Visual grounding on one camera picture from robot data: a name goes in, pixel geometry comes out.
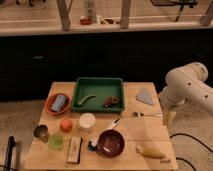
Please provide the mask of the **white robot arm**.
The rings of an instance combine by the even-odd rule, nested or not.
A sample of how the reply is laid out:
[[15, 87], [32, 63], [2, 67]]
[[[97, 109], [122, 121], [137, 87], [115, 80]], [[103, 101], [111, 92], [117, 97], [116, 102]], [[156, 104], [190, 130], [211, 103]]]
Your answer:
[[168, 126], [176, 116], [174, 108], [191, 100], [213, 115], [213, 88], [205, 84], [207, 67], [193, 62], [170, 70], [165, 77], [166, 86], [159, 93], [163, 124]]

